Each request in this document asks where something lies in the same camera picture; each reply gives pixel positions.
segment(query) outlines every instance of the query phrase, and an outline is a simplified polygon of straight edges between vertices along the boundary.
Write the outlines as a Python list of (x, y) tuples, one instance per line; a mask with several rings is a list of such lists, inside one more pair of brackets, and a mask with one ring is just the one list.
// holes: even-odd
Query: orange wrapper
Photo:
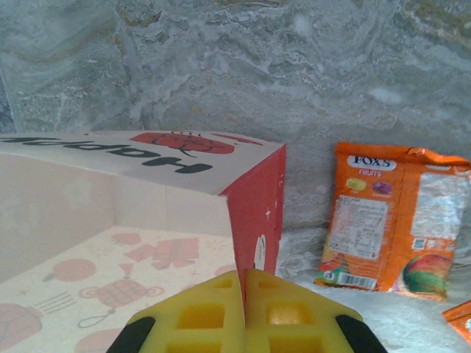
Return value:
[(448, 324), (471, 344), (471, 300), (444, 311)]
[(339, 143), (316, 284), (444, 301), (471, 164), (427, 149)]

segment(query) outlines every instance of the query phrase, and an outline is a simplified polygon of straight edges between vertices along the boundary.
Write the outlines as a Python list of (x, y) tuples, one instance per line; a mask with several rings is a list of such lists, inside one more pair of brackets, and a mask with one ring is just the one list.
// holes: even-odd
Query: pink drawing on box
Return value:
[(62, 292), (53, 296), (49, 299), (43, 300), (40, 303), (35, 304), (35, 307), (41, 310), (45, 314), (52, 314), (56, 311), (66, 309), (77, 302), (69, 292)]
[(141, 236), (138, 233), (121, 233), (112, 235), (114, 243), (118, 245), (136, 245), (142, 241)]
[(132, 272), (132, 269), (134, 268), (133, 263), (120, 263), (118, 266), (121, 267), (126, 276), (129, 276)]
[(70, 259), (57, 263), (52, 268), (52, 272), (44, 277), (43, 282), (51, 279), (58, 279), (62, 282), (77, 282), (96, 273), (96, 266), (90, 260)]
[(145, 296), (159, 296), (163, 292), (161, 287), (146, 288), (132, 279), (124, 278), (103, 287), (84, 288), (79, 296), (84, 299), (97, 298), (103, 305), (116, 309)]
[(103, 329), (82, 338), (74, 353), (106, 353), (122, 329)]
[(152, 266), (158, 270), (169, 268), (170, 265), (182, 268), (193, 265), (199, 258), (199, 238), (159, 240), (156, 246), (144, 244), (124, 256), (137, 263), (151, 257), (154, 260)]
[(173, 265), (182, 268), (195, 263), (199, 258), (199, 238), (160, 240), (155, 247), (153, 263), (156, 269), (162, 270)]
[(0, 304), (0, 352), (41, 331), (43, 315), (34, 307)]
[(235, 263), (232, 263), (232, 264), (226, 265), (226, 266), (222, 266), (214, 272), (214, 276), (219, 276), (220, 274), (225, 274), (226, 272), (234, 271), (236, 269), (237, 269), (237, 267), (236, 267)]
[(140, 261), (149, 259), (150, 257), (154, 256), (155, 246), (150, 244), (144, 244), (139, 246), (137, 249), (133, 249), (130, 252), (124, 254), (124, 256), (134, 260), (135, 262), (139, 263)]
[[(132, 264), (119, 265), (125, 272), (132, 270)], [(165, 293), (162, 287), (147, 288), (136, 281), (130, 279), (130, 273), (127, 273), (123, 279), (108, 283), (103, 287), (83, 288), (79, 292), (79, 297), (83, 299), (98, 299), (103, 305), (110, 309), (104, 315), (91, 316), (84, 318), (77, 326), (80, 329), (97, 325), (105, 320), (109, 315), (116, 312), (116, 308), (123, 307), (136, 302), (145, 296), (159, 296)]]

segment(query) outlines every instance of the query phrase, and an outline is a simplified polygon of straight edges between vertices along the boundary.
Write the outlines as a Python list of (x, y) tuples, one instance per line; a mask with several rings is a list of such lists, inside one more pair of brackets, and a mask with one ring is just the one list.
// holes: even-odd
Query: gray marble surface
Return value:
[(468, 0), (4, 0), (0, 38), (18, 131), (288, 143), (290, 226), (328, 220), (337, 141), (471, 157)]

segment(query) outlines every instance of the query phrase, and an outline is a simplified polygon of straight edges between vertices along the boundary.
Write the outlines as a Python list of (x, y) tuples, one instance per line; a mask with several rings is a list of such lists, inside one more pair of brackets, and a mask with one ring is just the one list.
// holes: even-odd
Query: open box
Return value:
[(0, 135), (0, 352), (105, 353), (155, 302), (274, 273), (285, 154), (217, 132)]

